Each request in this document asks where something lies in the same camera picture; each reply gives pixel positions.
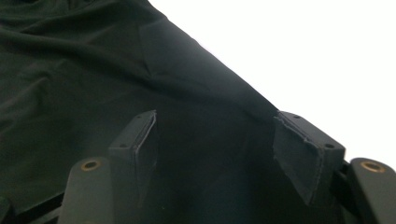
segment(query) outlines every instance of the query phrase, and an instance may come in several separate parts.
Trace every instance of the white wall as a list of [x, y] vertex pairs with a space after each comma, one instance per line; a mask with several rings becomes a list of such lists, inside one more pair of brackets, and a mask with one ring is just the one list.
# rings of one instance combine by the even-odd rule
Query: white wall
[[280, 110], [396, 169], [396, 1], [150, 0]]

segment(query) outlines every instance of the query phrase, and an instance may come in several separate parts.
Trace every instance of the dark green fabric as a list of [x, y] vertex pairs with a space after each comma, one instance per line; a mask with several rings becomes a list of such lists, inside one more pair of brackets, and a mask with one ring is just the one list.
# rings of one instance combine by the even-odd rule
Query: dark green fabric
[[1, 1], [0, 44], [0, 195], [17, 214], [155, 109], [142, 223], [336, 223], [273, 160], [276, 108], [147, 1]]

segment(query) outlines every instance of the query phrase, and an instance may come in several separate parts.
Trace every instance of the brass screw hole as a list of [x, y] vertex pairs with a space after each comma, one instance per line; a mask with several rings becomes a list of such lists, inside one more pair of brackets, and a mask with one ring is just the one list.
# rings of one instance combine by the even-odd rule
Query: brass screw hole
[[385, 172], [385, 168], [382, 165], [377, 164], [373, 161], [363, 161], [361, 163], [361, 166], [364, 169], [369, 170], [374, 173], [384, 173]]
[[81, 170], [83, 171], [92, 171], [100, 166], [99, 161], [86, 161], [81, 165]]

